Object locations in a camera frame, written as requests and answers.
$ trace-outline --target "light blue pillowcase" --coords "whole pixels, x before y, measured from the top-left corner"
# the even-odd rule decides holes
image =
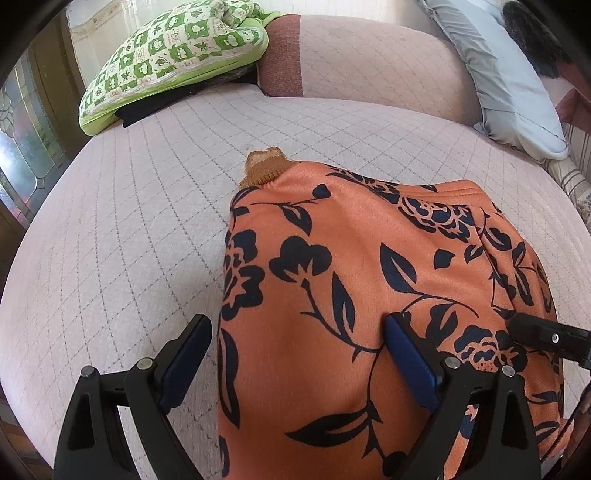
[[[468,1],[471,4],[476,5],[477,7],[480,7],[482,10],[491,14],[493,17],[495,17],[495,20],[499,25],[501,25],[502,27],[505,26],[505,20],[503,19],[503,13],[501,12],[501,9],[498,6],[490,3],[489,0],[468,0]]]
[[[418,0],[454,44],[476,85],[479,132],[538,162],[569,154],[558,114],[534,68],[507,31],[467,0]]]

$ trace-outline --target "green pillow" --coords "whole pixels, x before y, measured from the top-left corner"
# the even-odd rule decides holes
[[[121,106],[259,60],[269,43],[264,27],[279,16],[243,0],[197,0],[163,13],[131,35],[90,83],[80,127],[96,135]]]

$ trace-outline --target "blue gripper pad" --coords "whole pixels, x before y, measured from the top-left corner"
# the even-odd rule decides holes
[[[406,380],[415,401],[433,414],[439,407],[437,377],[396,318],[384,319],[386,347]]]
[[[211,340],[212,323],[205,315],[198,314],[177,340],[169,342],[174,343],[173,347],[178,345],[178,350],[164,374],[158,402],[165,414],[183,402]]]

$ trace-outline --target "metal screw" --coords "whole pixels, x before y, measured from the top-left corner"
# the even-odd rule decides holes
[[[501,368],[501,371],[507,377],[514,377],[515,376],[515,369],[512,366],[510,366],[510,365],[503,365],[503,368]]]
[[[93,367],[92,365],[86,365],[85,367],[82,367],[82,370],[80,370],[80,375],[83,376],[84,378],[90,378],[92,377],[92,374],[95,372],[95,367]]]
[[[154,361],[151,358],[149,358],[149,357],[142,358],[137,363],[138,368],[140,370],[147,370],[148,368],[151,368],[153,364],[154,364]]]
[[[460,365],[462,364],[456,357],[454,356],[448,356],[445,359],[445,364],[449,367],[449,368],[453,368],[454,370],[460,368]]]

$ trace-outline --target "black floral pattern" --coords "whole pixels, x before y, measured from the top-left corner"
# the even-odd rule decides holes
[[[464,308],[467,308],[476,317],[478,317],[478,314],[472,307],[462,303],[461,301],[418,291],[415,287],[415,284],[417,283],[417,272],[413,265],[402,255],[383,243],[379,249],[379,262],[382,267],[384,279],[393,290],[399,293],[411,293],[418,295],[418,297],[412,300],[401,310],[402,313],[405,313],[408,309],[420,301],[435,299],[443,300],[444,302],[451,305],[460,305]]]
[[[356,183],[365,187],[374,195],[383,198],[388,203],[391,203],[392,205],[398,204],[398,199],[400,198],[400,192],[397,189],[398,183],[371,179],[349,170],[343,170],[342,168],[331,168],[334,170],[334,172],[329,173],[327,177],[338,177],[340,179],[350,181],[351,183]]]
[[[229,231],[226,233],[222,320],[232,320],[241,308],[262,303],[259,286],[265,278],[265,271],[257,265],[249,265],[257,255],[254,230],[243,230],[234,235]]]
[[[398,210],[414,226],[425,232],[440,232],[448,238],[468,243],[474,218],[465,205],[444,205],[409,197],[401,197]]]
[[[469,361],[478,370],[496,372],[503,365],[510,365],[520,373],[527,366],[525,348],[504,330],[493,335],[478,325],[468,325],[453,346],[463,362]]]
[[[511,237],[502,232],[493,222],[487,224],[487,220],[493,217],[502,218],[500,210],[491,214],[484,210],[484,223],[481,228],[475,225],[472,212],[464,205],[444,205],[435,202],[425,202],[400,195],[398,184],[387,181],[379,181],[341,168],[331,167],[332,171],[327,177],[338,177],[344,181],[359,185],[372,194],[385,200],[389,204],[396,205],[398,210],[417,228],[429,233],[440,233],[446,238],[459,240],[467,244],[458,253],[449,251],[452,247],[438,249],[433,254],[433,271],[449,268],[454,262],[469,265],[476,259],[475,268],[482,268],[488,259],[491,267],[489,280],[492,284],[491,308],[501,317],[509,318],[515,310],[509,309],[506,300],[513,301],[517,294],[526,305],[533,305],[531,286],[535,285],[532,278],[528,278],[530,271],[539,276],[542,283],[547,286],[543,270],[539,264],[525,264],[526,247],[524,242],[514,246]],[[430,192],[437,192],[437,187],[432,185],[421,186]],[[292,235],[283,240],[279,248],[278,256],[269,260],[268,268],[272,275],[286,283],[286,288],[293,288],[294,292],[306,295],[310,306],[304,307],[301,315],[302,321],[313,319],[319,322],[325,331],[350,346],[351,361],[363,353],[373,355],[373,363],[367,380],[367,395],[365,405],[355,411],[336,412],[320,418],[313,419],[300,428],[296,428],[285,435],[290,439],[315,447],[334,447],[350,442],[360,434],[367,432],[367,442],[362,458],[376,451],[382,461],[382,473],[386,477],[392,477],[400,464],[405,459],[405,453],[384,451],[375,432],[375,423],[382,423],[379,412],[371,397],[371,382],[374,369],[380,355],[387,350],[384,344],[379,347],[360,345],[354,340],[353,335],[356,323],[359,322],[358,311],[355,306],[355,298],[350,294],[351,286],[347,285],[347,279],[342,278],[334,271],[333,257],[330,250],[324,245],[313,244],[310,236],[313,231],[313,209],[308,205],[317,205],[320,200],[331,198],[332,194],[325,184],[317,185],[311,193],[311,197],[298,202],[259,202],[250,205],[238,205],[250,192],[257,187],[245,189],[239,192],[232,200],[230,211],[233,225],[236,219],[250,213],[255,205],[272,205],[278,207],[284,219],[299,229],[298,235]],[[256,233],[245,230],[234,235],[228,233],[226,237],[228,254],[225,258],[225,296],[222,308],[222,319],[233,319],[240,308],[253,307],[262,302],[260,283],[265,273],[262,268],[251,265],[258,250],[256,248]],[[500,271],[497,258],[491,253],[496,250],[504,252],[505,257],[500,257],[506,264],[506,256],[511,254],[513,269]],[[425,329],[425,338],[436,348],[440,348],[444,341],[450,339],[459,327],[459,315],[469,314],[471,318],[478,318],[477,312],[468,304],[458,300],[438,296],[434,292],[423,291],[417,270],[408,258],[382,243],[379,250],[381,270],[385,282],[394,291],[408,296],[408,303],[401,309],[401,313],[409,323],[413,318],[413,307],[423,301],[428,303],[430,320]],[[315,277],[325,275],[331,280],[332,311],[329,304],[317,301],[318,292],[314,291]],[[505,307],[495,303],[495,293],[501,295],[504,300],[496,300]],[[550,312],[552,299],[544,296],[546,312]],[[458,358],[463,362],[470,362],[475,368],[485,371],[497,371],[503,365],[512,366],[517,373],[523,372],[528,363],[528,352],[520,345],[515,344],[509,334],[504,330],[493,332],[478,325],[468,325],[462,335],[453,341],[453,349]],[[219,385],[220,405],[224,415],[236,426],[240,426],[240,405],[236,396],[234,382],[238,374],[239,359],[238,349],[231,335],[221,328],[219,335]],[[561,391],[553,390],[531,394],[528,397],[530,404],[542,405],[557,402],[561,403]],[[468,439],[472,433],[478,405],[468,406],[460,428],[461,435]],[[556,422],[542,422],[536,426],[538,441],[551,436],[557,427]],[[220,437],[220,455],[222,459],[222,476],[226,476],[230,469],[228,446],[223,437]]]
[[[254,205],[275,205],[278,206],[283,216],[289,223],[292,223],[296,227],[300,228],[306,235],[310,236],[312,232],[312,217],[308,213],[306,208],[302,205],[311,204],[316,205],[318,200],[324,200],[330,198],[330,190],[328,187],[321,183],[312,190],[311,199],[301,200],[300,202],[284,202],[284,203],[273,203],[273,202],[259,202],[253,203]]]
[[[230,453],[228,452],[228,443],[226,439],[219,436],[220,447],[220,463],[222,464],[222,478],[226,478],[230,474]]]
[[[230,215],[232,215],[232,228],[234,228],[236,226],[236,219],[238,217],[240,217],[240,215],[245,215],[247,213],[250,213],[250,210],[247,206],[244,206],[244,205],[237,206],[238,202],[240,202],[240,200],[243,200],[249,193],[252,193],[258,189],[259,189],[258,187],[248,187],[243,190],[240,190],[236,195],[234,195],[234,198],[230,202]]]
[[[282,244],[279,257],[269,261],[269,270],[283,281],[300,283],[324,273],[332,263],[330,251],[322,245],[308,245],[299,236],[291,236]]]
[[[238,374],[238,349],[229,332],[220,328],[217,336],[217,386],[222,411],[234,426],[240,428],[240,405],[234,388]]]

